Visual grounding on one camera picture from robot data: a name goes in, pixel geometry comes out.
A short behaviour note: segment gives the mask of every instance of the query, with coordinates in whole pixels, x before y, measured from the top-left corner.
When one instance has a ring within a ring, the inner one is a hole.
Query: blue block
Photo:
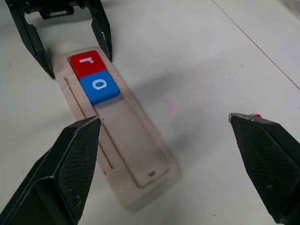
[[[120,92],[107,70],[81,77],[80,84],[92,105],[117,97]]]

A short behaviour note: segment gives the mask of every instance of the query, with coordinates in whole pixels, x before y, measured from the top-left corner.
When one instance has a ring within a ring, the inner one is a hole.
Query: wooden board
[[[118,97],[94,106],[68,61],[71,55],[90,50],[98,51],[120,89]],[[122,205],[131,205],[177,172],[173,156],[100,48],[59,55],[53,69],[76,119],[102,118],[97,161]]]

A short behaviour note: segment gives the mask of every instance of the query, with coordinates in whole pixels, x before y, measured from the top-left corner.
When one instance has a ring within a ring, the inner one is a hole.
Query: white surface
[[[285,0],[214,2],[300,87],[300,16]]]
[[[58,85],[27,52],[8,9],[1,6],[3,209],[33,163],[74,118]],[[210,0],[108,0],[104,6],[114,65],[175,155],[182,178],[149,205],[128,211],[97,167],[80,224],[275,224],[245,172],[227,118],[231,112],[260,113],[300,140],[297,87]],[[55,52],[97,45],[90,21],[55,21],[38,21],[41,37]],[[293,57],[286,54],[287,60]]]

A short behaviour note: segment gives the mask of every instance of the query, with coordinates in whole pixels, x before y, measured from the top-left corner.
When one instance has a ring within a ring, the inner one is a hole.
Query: red object
[[[72,55],[70,64],[78,79],[82,76],[106,70],[105,64],[95,50]]]

